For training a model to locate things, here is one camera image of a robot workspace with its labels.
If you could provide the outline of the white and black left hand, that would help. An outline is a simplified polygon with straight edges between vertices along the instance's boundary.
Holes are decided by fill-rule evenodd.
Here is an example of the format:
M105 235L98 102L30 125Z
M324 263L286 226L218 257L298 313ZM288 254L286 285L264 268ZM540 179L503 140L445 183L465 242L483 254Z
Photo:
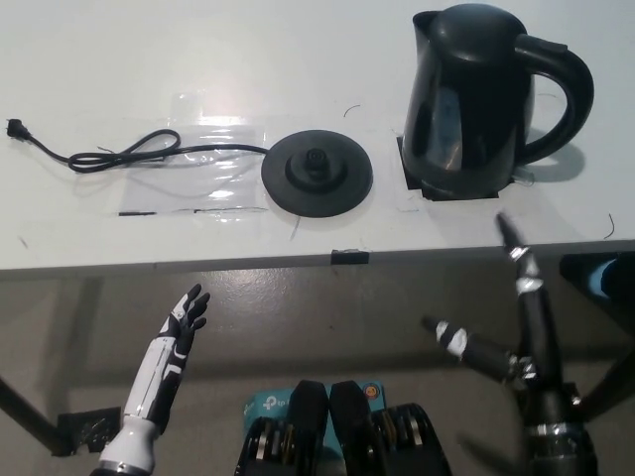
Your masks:
M210 294L195 285L170 311L150 342L124 408L127 417L153 423L163 432L187 365L194 336L206 324Z

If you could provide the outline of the black right hand silver tape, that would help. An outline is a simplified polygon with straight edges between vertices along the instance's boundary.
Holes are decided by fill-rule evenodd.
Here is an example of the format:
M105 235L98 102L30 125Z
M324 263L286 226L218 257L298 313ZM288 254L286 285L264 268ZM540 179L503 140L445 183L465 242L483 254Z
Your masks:
M516 266L521 341L517 351L432 316L422 326L448 354L466 367L500 383L522 386L526 403L521 415L526 426L566 426L579 423L563 375L560 343L549 294L534 253L503 212L496 215L502 244Z

